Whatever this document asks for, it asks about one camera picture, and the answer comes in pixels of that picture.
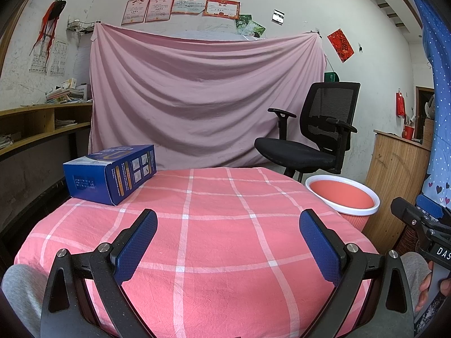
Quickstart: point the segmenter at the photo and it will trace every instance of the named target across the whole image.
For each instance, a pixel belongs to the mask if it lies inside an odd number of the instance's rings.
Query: person's hand
[[[434,262],[430,261],[428,266],[429,266],[429,269],[432,270],[432,267],[434,266]],[[420,297],[418,298],[418,305],[415,308],[416,313],[422,309],[423,305],[428,300],[428,290],[429,290],[429,286],[431,285],[431,278],[432,278],[432,272],[426,276],[426,278],[423,280],[423,282],[421,282],[421,285],[420,285],[421,293],[420,293]],[[451,295],[451,279],[445,279],[445,280],[441,281],[440,292],[444,296]]]

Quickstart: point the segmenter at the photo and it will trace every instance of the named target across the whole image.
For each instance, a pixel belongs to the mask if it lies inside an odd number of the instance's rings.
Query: metal bolt
[[[60,249],[60,250],[58,250],[58,252],[56,253],[56,255],[58,256],[58,257],[64,257],[65,255],[67,254],[67,249]]]
[[[394,259],[396,259],[396,258],[399,257],[399,254],[398,254],[398,252],[397,252],[396,250],[390,250],[390,251],[388,252],[388,255],[391,256],[391,257],[394,258]]]
[[[108,243],[101,243],[99,247],[97,248],[99,252],[105,253],[110,249],[110,244]]]
[[[359,251],[359,247],[357,246],[357,245],[355,245],[355,244],[348,244],[347,246],[346,246],[346,248],[348,248],[348,250],[351,252],[351,253],[357,253],[358,251]]]

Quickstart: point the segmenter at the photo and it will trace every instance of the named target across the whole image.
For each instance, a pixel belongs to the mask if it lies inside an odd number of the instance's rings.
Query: polka dot curtain
[[[435,124],[423,194],[451,208],[451,33],[427,0],[415,0],[423,22],[423,46],[432,65]]]

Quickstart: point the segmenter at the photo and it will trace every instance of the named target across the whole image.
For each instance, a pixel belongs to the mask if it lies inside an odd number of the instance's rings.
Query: red diamond poster
[[[341,29],[332,33],[330,36],[328,36],[328,38],[334,46],[335,51],[337,51],[338,56],[340,57],[342,62],[346,61],[354,54],[354,50],[352,49],[348,39],[345,37]]]

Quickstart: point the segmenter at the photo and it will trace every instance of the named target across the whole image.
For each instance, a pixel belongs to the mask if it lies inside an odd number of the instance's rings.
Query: pink cloth
[[[90,150],[154,144],[160,170],[263,163],[253,143],[277,137],[270,107],[300,114],[323,81],[317,33],[213,42],[96,24]],[[312,144],[289,120],[288,139]]]
[[[302,184],[265,168],[213,168],[158,172],[118,207],[72,198],[38,223],[15,262],[49,273],[58,249],[111,243],[145,208],[156,211],[158,230],[123,287],[159,338],[299,337],[333,289],[299,231],[306,208],[345,243],[376,252]],[[368,285],[341,333],[352,328]]]

